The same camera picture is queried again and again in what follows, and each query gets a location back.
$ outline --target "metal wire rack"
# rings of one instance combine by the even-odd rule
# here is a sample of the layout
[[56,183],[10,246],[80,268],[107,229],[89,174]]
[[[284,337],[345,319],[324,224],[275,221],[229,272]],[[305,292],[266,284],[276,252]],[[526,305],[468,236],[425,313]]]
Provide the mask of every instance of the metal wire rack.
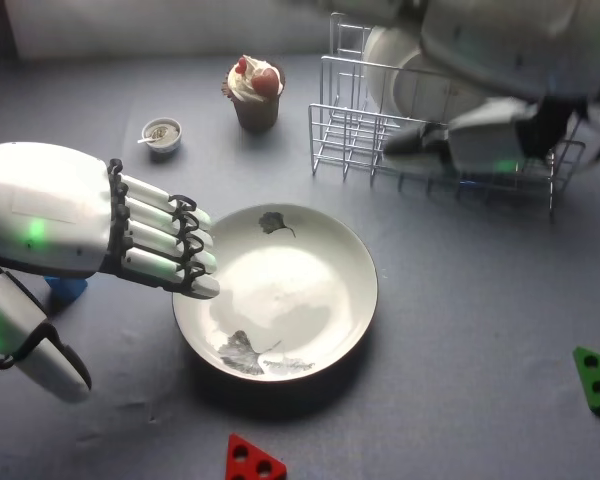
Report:
[[562,140],[544,160],[528,159],[524,164],[513,165],[508,172],[494,171],[490,174],[470,174],[423,168],[404,162],[397,165],[383,157],[385,141],[408,122],[425,120],[399,117],[385,112],[384,88],[381,104],[376,106],[365,83],[365,71],[380,69],[387,84],[387,76],[400,70],[416,75],[413,99],[418,99],[419,85],[426,76],[436,76],[447,81],[446,98],[441,105],[440,119],[446,119],[455,80],[441,73],[427,70],[398,68],[363,61],[364,46],[372,26],[359,25],[343,14],[331,16],[330,52],[321,60],[320,102],[309,106],[309,134],[311,170],[315,175],[322,163],[339,165],[343,179],[350,168],[369,173],[371,184],[378,173],[398,178],[398,190],[405,179],[422,181],[430,194],[437,185],[445,185],[446,191],[454,191],[457,198],[466,191],[479,192],[485,202],[496,193],[506,196],[524,196],[540,199],[548,205],[553,218],[554,207],[567,188],[586,150],[583,141],[575,139],[579,122],[571,126],[567,138]]

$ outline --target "white wall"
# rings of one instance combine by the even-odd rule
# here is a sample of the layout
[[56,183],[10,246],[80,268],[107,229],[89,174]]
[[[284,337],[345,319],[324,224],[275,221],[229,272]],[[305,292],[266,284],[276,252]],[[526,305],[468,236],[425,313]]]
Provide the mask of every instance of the white wall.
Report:
[[21,58],[325,52],[329,19],[276,0],[7,0]]

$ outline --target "leaf decoration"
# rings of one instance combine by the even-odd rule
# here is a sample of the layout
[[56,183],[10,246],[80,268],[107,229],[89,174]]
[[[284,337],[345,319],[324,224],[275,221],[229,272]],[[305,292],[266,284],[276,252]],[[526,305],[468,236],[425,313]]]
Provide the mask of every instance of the leaf decoration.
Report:
[[276,348],[280,342],[276,343],[270,349],[258,353],[251,346],[251,341],[243,330],[238,330],[227,339],[227,343],[218,349],[222,361],[228,367],[238,370],[247,375],[263,375],[264,370],[258,363],[260,355],[270,352]]
[[293,236],[295,238],[296,232],[294,232],[293,228],[287,227],[284,224],[284,217],[280,212],[267,212],[258,221],[260,226],[262,227],[262,231],[267,235],[277,231],[277,230],[291,230]]
[[264,364],[269,367],[271,373],[277,375],[288,375],[290,373],[304,372],[313,368],[315,363],[305,363],[299,358],[283,358],[281,362],[270,362],[265,360]]

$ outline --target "whipped cream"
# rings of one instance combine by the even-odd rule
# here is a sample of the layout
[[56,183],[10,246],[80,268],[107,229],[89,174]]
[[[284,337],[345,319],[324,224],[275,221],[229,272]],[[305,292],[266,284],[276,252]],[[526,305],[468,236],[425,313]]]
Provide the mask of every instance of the whipped cream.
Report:
[[251,79],[254,76],[260,75],[267,68],[272,69],[276,72],[278,76],[278,95],[282,93],[282,89],[284,85],[280,81],[280,72],[270,63],[264,62],[262,60],[256,60],[255,58],[248,57],[247,55],[243,55],[244,59],[247,61],[247,71],[243,74],[236,72],[236,67],[238,64],[236,63],[231,71],[229,72],[229,77],[227,78],[227,84],[231,89],[231,92],[236,96],[238,100],[243,102],[256,101],[256,102],[264,102],[267,100],[266,97],[256,93],[253,89],[253,85],[251,85]]

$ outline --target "strawberry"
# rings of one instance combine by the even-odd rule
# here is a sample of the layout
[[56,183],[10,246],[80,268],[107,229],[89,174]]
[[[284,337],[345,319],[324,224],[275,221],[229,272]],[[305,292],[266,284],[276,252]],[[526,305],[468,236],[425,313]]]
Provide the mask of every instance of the strawberry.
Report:
[[244,75],[247,71],[247,60],[244,57],[240,57],[238,60],[238,65],[236,65],[236,73],[240,75]]
[[267,68],[260,75],[256,75],[251,79],[251,85],[258,95],[266,98],[276,98],[280,81],[276,72],[272,68]]

